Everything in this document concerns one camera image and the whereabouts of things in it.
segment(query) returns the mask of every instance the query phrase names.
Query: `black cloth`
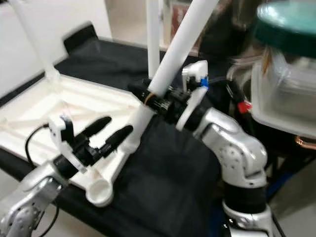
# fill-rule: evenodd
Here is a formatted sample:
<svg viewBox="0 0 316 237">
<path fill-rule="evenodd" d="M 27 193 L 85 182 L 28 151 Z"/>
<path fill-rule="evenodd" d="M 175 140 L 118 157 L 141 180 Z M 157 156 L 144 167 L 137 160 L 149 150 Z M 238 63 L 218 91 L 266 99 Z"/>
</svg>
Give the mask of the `black cloth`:
<svg viewBox="0 0 316 237">
<path fill-rule="evenodd" d="M 189 57 L 186 64 L 197 60 Z M 147 77 L 147 51 L 92 40 L 56 68 L 61 74 L 127 89 L 130 82 Z M 213 75 L 224 75 L 226 69 L 222 66 L 223 71 Z M 37 80 L 3 97 L 0 105 Z M 180 81 L 178 75 L 175 84 Z M 0 150 L 0 167 L 18 180 L 31 171 L 25 161 L 5 150 Z M 140 147 L 115 181 L 109 206 L 94 207 L 85 199 L 84 191 L 73 185 L 57 202 L 66 212 L 110 237 L 205 237 L 219 172 L 217 158 L 208 148 L 190 133 L 179 132 L 154 117 Z"/>
</svg>

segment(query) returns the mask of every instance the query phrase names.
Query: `black cable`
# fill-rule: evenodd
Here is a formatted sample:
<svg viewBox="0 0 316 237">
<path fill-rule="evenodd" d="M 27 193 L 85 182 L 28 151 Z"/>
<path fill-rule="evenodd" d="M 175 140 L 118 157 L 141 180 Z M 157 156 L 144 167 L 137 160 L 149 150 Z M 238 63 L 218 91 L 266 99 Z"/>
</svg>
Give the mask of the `black cable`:
<svg viewBox="0 0 316 237">
<path fill-rule="evenodd" d="M 29 137 L 26 139 L 26 142 L 25 142 L 25 153 L 26 153 L 26 158 L 28 159 L 28 162 L 30 163 L 32 169 L 35 169 L 36 166 L 34 165 L 32 159 L 31 159 L 31 156 L 30 156 L 30 153 L 29 153 L 29 143 L 30 143 L 30 140 L 31 138 L 38 132 L 40 131 L 42 128 L 47 128 L 48 127 L 48 123 L 46 124 L 43 124 L 42 126 L 36 128 L 30 135 Z M 55 224 L 57 218 L 58 218 L 58 215 L 59 215 L 59 206 L 58 204 L 54 201 L 54 204 L 56 206 L 56 212 L 55 212 L 55 215 L 53 217 L 53 220 L 51 221 L 51 223 L 49 224 L 49 226 L 47 227 L 47 229 L 39 236 L 39 237 L 44 237 L 49 231 L 50 229 L 53 227 L 53 225 Z"/>
<path fill-rule="evenodd" d="M 278 232 L 280 233 L 281 237 L 286 237 L 285 233 L 282 230 L 282 227 L 280 226 L 279 222 L 277 221 L 276 216 L 272 213 L 272 220 L 278 230 Z"/>
</svg>

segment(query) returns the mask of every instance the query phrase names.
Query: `copper pipe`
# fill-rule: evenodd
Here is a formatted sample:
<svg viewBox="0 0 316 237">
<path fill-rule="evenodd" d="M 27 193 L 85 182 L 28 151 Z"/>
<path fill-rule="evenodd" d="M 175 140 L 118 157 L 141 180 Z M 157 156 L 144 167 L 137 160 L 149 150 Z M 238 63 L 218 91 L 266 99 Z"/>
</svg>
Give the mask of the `copper pipe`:
<svg viewBox="0 0 316 237">
<path fill-rule="evenodd" d="M 295 137 L 295 142 L 303 148 L 316 150 L 316 143 L 306 142 L 302 139 L 301 136 Z"/>
</svg>

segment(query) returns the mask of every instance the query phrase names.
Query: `white pipe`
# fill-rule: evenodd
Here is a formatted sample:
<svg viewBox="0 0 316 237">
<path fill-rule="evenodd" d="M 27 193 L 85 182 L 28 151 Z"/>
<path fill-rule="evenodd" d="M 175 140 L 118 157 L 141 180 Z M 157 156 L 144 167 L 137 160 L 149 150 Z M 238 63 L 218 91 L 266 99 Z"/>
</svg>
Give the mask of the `white pipe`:
<svg viewBox="0 0 316 237">
<path fill-rule="evenodd" d="M 160 96 L 164 95 L 185 59 L 188 57 L 217 2 L 218 0 L 192 1 L 148 90 Z M 140 106 L 131 117 L 129 124 L 134 127 L 134 130 L 121 146 L 125 152 L 129 152 L 130 149 L 134 149 L 134 151 L 137 149 L 140 137 L 153 114 L 147 107 Z"/>
<path fill-rule="evenodd" d="M 159 1 L 146 0 L 148 76 L 153 78 L 160 63 L 159 56 Z"/>
<path fill-rule="evenodd" d="M 30 40 L 30 43 L 36 52 L 36 54 L 39 57 L 39 60 L 41 61 L 44 70 L 45 75 L 47 77 L 55 77 L 59 75 L 58 71 L 54 68 L 53 64 L 49 61 L 49 59 L 44 54 L 43 46 L 41 45 L 40 41 L 36 37 L 34 30 L 32 29 L 32 24 L 30 23 L 28 17 L 25 14 L 25 8 L 27 4 L 30 4 L 29 1 L 22 1 L 22 0 L 8 0 L 12 8 L 14 9 L 18 19 L 20 20 L 20 23 L 27 35 L 27 37 Z"/>
</svg>

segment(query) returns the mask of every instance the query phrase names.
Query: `black fabric cover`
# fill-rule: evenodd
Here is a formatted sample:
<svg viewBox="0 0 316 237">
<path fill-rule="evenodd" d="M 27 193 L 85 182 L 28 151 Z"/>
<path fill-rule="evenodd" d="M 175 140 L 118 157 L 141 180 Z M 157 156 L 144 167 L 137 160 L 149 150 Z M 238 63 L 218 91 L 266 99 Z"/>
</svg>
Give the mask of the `black fabric cover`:
<svg viewBox="0 0 316 237">
<path fill-rule="evenodd" d="M 189 57 L 186 64 L 196 60 Z M 139 83 L 147 76 L 147 52 L 92 40 L 56 68 L 65 75 L 126 89 L 128 83 Z M 222 70 L 214 75 L 224 75 L 226 67 Z M 219 96 L 226 98 L 223 92 Z M 19 180 L 31 170 L 4 150 L 0 150 L 0 167 Z M 205 237 L 219 172 L 217 158 L 208 148 L 190 133 L 178 132 L 154 117 L 115 181 L 112 204 L 96 208 L 85 199 L 84 191 L 72 185 L 57 201 L 65 211 L 110 237 Z"/>
</svg>

